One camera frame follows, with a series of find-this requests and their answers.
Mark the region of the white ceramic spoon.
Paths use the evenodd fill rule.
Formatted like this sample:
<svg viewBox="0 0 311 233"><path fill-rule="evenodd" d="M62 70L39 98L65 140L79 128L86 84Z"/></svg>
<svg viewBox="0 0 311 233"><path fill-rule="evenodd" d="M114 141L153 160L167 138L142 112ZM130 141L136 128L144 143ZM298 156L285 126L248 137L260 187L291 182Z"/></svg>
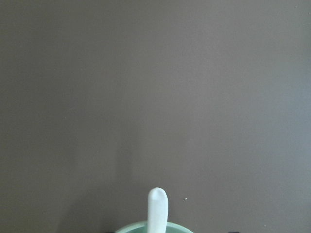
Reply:
<svg viewBox="0 0 311 233"><path fill-rule="evenodd" d="M147 233L165 233L168 222L168 197L156 187L148 194Z"/></svg>

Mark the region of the light green bowl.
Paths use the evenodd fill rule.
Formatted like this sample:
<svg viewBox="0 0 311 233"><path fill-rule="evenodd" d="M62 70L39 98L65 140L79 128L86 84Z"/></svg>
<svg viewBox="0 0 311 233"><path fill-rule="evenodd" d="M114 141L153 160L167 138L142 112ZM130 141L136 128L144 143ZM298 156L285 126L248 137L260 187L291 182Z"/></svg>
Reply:
<svg viewBox="0 0 311 233"><path fill-rule="evenodd" d="M115 233L146 233L147 232L147 221L140 221L126 225ZM167 222L166 233L193 233L186 227L178 225L176 223Z"/></svg>

